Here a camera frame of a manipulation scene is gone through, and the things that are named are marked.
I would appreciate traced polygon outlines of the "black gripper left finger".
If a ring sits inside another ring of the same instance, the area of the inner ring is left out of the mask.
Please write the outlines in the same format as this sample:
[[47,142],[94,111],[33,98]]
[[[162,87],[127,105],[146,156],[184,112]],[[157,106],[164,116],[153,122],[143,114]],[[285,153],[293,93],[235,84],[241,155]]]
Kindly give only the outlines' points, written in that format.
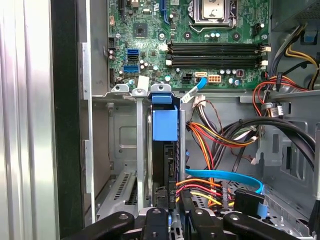
[[83,229],[84,240],[168,240],[170,216],[167,187],[158,187],[152,207],[138,210],[130,200],[106,200],[98,211],[97,222]]

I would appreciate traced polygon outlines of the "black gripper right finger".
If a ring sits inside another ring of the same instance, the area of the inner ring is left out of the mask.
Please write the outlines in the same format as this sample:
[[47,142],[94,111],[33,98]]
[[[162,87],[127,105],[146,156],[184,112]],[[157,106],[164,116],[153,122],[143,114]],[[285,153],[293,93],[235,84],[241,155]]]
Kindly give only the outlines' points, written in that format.
[[179,215],[185,240],[296,240],[297,238],[251,216],[230,212],[217,218],[196,208],[189,190],[179,193]]

